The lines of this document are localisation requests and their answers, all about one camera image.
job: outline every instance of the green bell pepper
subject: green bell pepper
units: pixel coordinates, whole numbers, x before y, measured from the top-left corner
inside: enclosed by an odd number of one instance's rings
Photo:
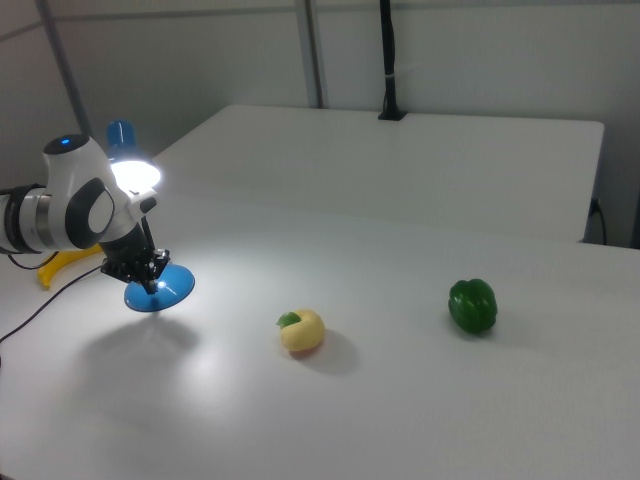
[[[483,332],[496,323],[496,296],[489,284],[479,278],[460,280],[449,291],[449,312],[465,332]]]

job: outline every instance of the blue round base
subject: blue round base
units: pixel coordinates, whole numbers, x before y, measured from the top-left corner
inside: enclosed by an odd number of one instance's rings
[[[196,279],[186,268],[167,265],[158,279],[158,291],[149,295],[142,285],[130,283],[124,291],[124,303],[138,312],[157,312],[174,306],[191,293]]]

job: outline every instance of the green leaf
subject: green leaf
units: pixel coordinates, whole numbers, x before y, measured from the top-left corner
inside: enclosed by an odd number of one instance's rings
[[[293,312],[285,313],[280,317],[280,319],[276,322],[281,329],[284,327],[288,327],[289,325],[293,325],[294,323],[300,322],[302,319],[300,316]]]

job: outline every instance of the white tabletop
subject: white tabletop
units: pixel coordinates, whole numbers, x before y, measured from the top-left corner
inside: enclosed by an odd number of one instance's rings
[[[145,316],[96,275],[3,344],[3,473],[637,478],[637,252],[205,196],[161,195],[150,221],[194,292]],[[498,299],[483,338],[447,312],[472,277]],[[2,331],[50,296],[8,262],[0,288]],[[300,307],[328,332],[296,360],[275,322]]]
[[[577,242],[602,134],[584,121],[231,106],[156,160],[187,194]]]

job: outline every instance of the yellow toy banana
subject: yellow toy banana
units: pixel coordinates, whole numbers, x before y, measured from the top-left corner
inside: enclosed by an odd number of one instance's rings
[[[46,290],[49,290],[51,287],[51,279],[60,269],[75,262],[76,260],[80,260],[81,258],[95,255],[100,252],[102,252],[102,248],[100,248],[100,245],[98,244],[86,250],[59,252],[53,260],[38,269],[38,279],[40,280],[40,283],[42,283],[42,286]]]

